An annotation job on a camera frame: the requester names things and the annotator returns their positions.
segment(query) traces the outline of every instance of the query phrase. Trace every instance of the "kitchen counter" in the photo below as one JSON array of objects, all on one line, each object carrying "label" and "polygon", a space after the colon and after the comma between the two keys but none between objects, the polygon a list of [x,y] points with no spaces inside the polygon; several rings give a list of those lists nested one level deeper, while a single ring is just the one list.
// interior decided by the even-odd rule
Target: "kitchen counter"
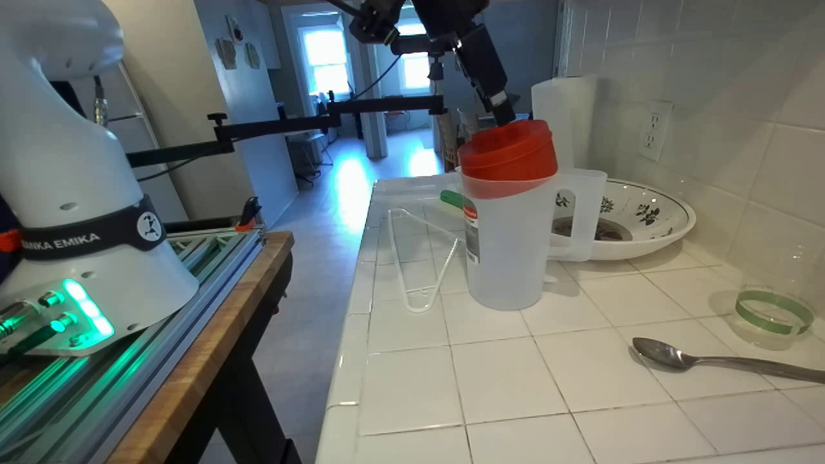
[{"label": "kitchen counter", "polygon": [[462,233],[438,204],[449,182],[374,187],[320,464],[825,460],[822,383],[657,371],[628,348],[648,335],[825,369],[819,319],[787,351],[743,339],[724,319],[734,270],[689,241],[626,263],[548,263],[538,304],[479,307],[449,251]]}]

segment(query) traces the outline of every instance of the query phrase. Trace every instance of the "plate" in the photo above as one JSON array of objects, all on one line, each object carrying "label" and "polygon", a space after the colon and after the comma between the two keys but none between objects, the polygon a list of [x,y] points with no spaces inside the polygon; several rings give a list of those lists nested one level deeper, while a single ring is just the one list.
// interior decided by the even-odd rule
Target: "plate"
[{"label": "plate", "polygon": [[[554,241],[570,233],[572,195],[558,195]],[[697,226],[697,212],[653,186],[608,177],[600,201],[591,259],[631,259],[684,240]]]}]

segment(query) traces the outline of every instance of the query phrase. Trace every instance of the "metal spoon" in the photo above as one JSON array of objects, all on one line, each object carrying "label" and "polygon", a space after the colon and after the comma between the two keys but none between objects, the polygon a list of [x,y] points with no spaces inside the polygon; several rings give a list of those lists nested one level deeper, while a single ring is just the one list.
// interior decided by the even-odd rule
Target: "metal spoon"
[{"label": "metal spoon", "polygon": [[741,371],[756,371],[756,373],[768,373],[768,375],[783,375],[783,378],[804,378],[804,382],[819,382],[825,383],[825,371],[815,369],[802,369],[792,362],[777,362],[777,360],[764,360],[764,357],[737,357],[737,356],[689,356],[679,351],[676,344],[667,344],[663,339],[653,337],[635,337],[635,348],[672,371],[689,371],[697,362],[711,362],[711,366],[728,366],[728,369],[741,369]]}]

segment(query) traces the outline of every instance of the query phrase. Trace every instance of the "hallway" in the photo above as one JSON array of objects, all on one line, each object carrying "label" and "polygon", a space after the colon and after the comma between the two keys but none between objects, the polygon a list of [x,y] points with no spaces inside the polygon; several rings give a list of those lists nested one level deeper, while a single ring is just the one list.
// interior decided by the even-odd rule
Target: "hallway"
[{"label": "hallway", "polygon": [[[304,464],[314,460],[371,186],[438,173],[430,132],[389,135],[389,156],[378,161],[358,139],[337,139],[324,150],[318,181],[302,187],[278,224],[293,233],[293,275],[256,362]],[[231,455],[215,437],[202,460]]]}]

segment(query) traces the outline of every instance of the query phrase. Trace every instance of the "wooden table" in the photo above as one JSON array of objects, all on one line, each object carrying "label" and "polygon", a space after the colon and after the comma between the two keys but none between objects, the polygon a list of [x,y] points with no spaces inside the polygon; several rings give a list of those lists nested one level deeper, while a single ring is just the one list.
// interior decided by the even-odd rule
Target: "wooden table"
[{"label": "wooden table", "polygon": [[222,431],[238,460],[298,460],[252,362],[256,344],[291,277],[291,245],[293,237],[287,231],[266,237],[264,251],[136,418],[110,460],[199,460],[215,431]]}]

